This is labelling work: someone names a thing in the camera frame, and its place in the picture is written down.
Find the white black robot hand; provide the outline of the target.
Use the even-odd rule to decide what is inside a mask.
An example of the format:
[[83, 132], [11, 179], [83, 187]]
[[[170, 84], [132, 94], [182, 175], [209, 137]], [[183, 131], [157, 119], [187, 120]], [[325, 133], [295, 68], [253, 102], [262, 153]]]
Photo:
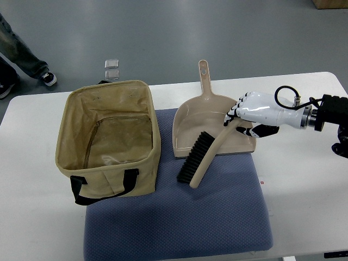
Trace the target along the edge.
[[252, 128], [237, 127], [236, 130], [247, 136], [263, 138], [278, 133], [281, 125], [305, 129], [312, 111], [311, 105], [298, 109], [293, 102], [285, 98], [278, 101], [271, 94], [262, 92], [248, 92], [239, 98], [235, 106], [225, 115], [223, 125], [226, 127], [234, 119], [254, 122]]

